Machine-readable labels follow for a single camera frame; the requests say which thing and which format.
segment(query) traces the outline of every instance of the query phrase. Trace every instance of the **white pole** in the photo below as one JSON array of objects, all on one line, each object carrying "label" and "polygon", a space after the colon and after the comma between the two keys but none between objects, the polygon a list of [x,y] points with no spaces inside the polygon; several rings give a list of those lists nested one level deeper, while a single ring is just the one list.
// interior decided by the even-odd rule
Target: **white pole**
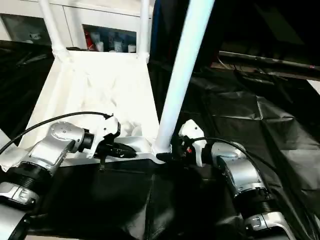
[{"label": "white pole", "polygon": [[154,153],[171,151],[172,134],[177,124],[214,2],[215,0],[190,0],[166,94],[158,135],[152,145]]},{"label": "white pole", "polygon": [[137,48],[138,57],[149,61],[149,6],[150,0],[141,0],[140,8],[140,32],[139,32],[139,43]]},{"label": "white pole", "polygon": [[62,57],[67,56],[68,51],[61,41],[61,37],[58,32],[54,16],[50,9],[49,0],[39,0],[39,4],[43,14],[43,19],[45,22],[46,29],[51,39],[53,54],[55,56],[57,55]]}]

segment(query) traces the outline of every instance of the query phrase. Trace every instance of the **bottle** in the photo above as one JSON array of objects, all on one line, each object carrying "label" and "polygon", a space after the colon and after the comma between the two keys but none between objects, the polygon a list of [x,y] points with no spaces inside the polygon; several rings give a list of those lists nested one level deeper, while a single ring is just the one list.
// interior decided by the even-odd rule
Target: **bottle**
[{"label": "bottle", "polygon": [[123,40],[119,37],[119,34],[116,32],[114,37],[114,50],[117,53],[123,53],[124,52],[124,43]]}]

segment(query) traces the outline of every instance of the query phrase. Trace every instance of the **black cable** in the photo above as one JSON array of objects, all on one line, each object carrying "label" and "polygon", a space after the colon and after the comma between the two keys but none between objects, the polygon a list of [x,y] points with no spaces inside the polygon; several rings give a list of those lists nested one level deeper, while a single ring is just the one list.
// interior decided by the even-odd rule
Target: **black cable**
[{"label": "black cable", "polygon": [[0,149],[0,155],[11,145],[13,144],[17,139],[21,138],[23,135],[29,133],[30,131],[32,131],[33,129],[36,129],[42,125],[45,125],[47,123],[53,122],[55,120],[59,120],[59,119],[63,119],[63,118],[67,118],[67,117],[71,117],[71,116],[75,116],[75,115],[86,115],[86,114],[90,114],[90,115],[100,115],[103,116],[105,119],[111,118],[113,115],[108,115],[105,114],[103,112],[97,112],[97,111],[78,111],[78,112],[73,112],[73,113],[68,113],[68,114],[64,114],[64,115],[60,115],[60,116],[56,116],[53,118],[50,118],[48,120],[42,121],[37,123],[36,125],[33,125],[31,127],[29,127],[28,129],[24,130],[22,133],[20,133],[19,135],[17,135],[16,137],[14,137],[11,141],[9,141],[6,145],[4,145],[1,149]]},{"label": "black cable", "polygon": [[[217,137],[212,137],[212,136],[203,136],[203,137],[197,137],[197,138],[191,138],[190,141],[191,143],[194,143],[195,141],[200,141],[200,140],[214,140],[216,142],[221,142],[221,143],[225,143],[225,144],[228,144],[230,146],[233,146],[235,147],[236,149],[240,150],[249,160],[250,162],[252,163],[252,165],[254,166],[254,168],[258,171],[265,187],[268,189],[268,191],[270,192],[270,188],[268,186],[268,183],[267,181],[265,180],[264,176],[260,173],[260,170],[259,168],[257,167],[255,161],[253,160],[253,158],[250,156],[249,153],[247,153],[244,149],[242,149],[240,146],[238,146],[237,144],[231,142],[231,141],[228,141],[228,140],[224,140],[224,139],[221,139],[221,138],[217,138]],[[261,158],[259,159],[263,164],[267,165],[269,168],[271,168],[272,170],[274,169],[274,167],[272,167],[269,163],[267,163],[266,161],[262,160]]]}]

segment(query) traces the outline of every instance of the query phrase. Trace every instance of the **black fabric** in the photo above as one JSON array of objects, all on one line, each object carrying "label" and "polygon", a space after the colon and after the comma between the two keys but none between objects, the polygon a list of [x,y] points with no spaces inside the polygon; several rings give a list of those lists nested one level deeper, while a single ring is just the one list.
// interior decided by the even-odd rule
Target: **black fabric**
[{"label": "black fabric", "polygon": [[50,46],[0,40],[0,128],[8,137],[26,128],[53,61]]},{"label": "black fabric", "polygon": [[[149,71],[160,118],[171,67],[151,62]],[[319,101],[305,80],[205,68],[190,80],[175,134],[193,119],[206,136],[242,144],[294,233],[319,239],[320,113],[313,108]]]},{"label": "black fabric", "polygon": [[[6,44],[0,48],[0,127],[11,137],[27,124],[53,57],[50,48]],[[171,67],[151,62],[148,68],[160,117]],[[204,69],[191,78],[175,135],[193,119],[206,136],[242,144],[296,236],[317,240],[319,100],[304,80]],[[208,165],[156,165],[146,159],[98,169],[60,168],[29,233],[88,240],[246,239],[225,182]]]}]

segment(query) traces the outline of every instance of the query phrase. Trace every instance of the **metal rod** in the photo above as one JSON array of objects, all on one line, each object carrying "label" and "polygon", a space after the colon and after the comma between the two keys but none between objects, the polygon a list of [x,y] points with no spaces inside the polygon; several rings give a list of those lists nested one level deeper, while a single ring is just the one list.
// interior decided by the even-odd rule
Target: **metal rod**
[{"label": "metal rod", "polygon": [[54,16],[50,9],[50,4],[48,0],[39,0],[40,8],[43,14],[43,19],[45,22],[46,29],[49,33],[52,52],[54,55],[66,55],[68,51],[64,44],[62,43]]},{"label": "metal rod", "polygon": [[140,31],[139,31],[139,43],[137,48],[138,57],[149,61],[149,6],[150,0],[141,0],[140,8]]},{"label": "metal rod", "polygon": [[164,103],[158,135],[152,145],[154,153],[171,151],[170,142],[172,134],[177,124],[214,2],[215,0],[190,0]]},{"label": "metal rod", "polygon": [[267,64],[283,64],[283,65],[288,65],[288,66],[292,66],[292,67],[320,70],[320,66],[298,63],[298,62],[293,62],[293,61],[279,60],[279,59],[274,59],[274,58],[269,58],[269,57],[264,57],[264,56],[254,56],[254,55],[229,52],[229,51],[219,51],[219,55],[225,56],[225,57],[231,57],[231,58],[240,58],[240,59],[260,61],[262,63],[267,63]]}]

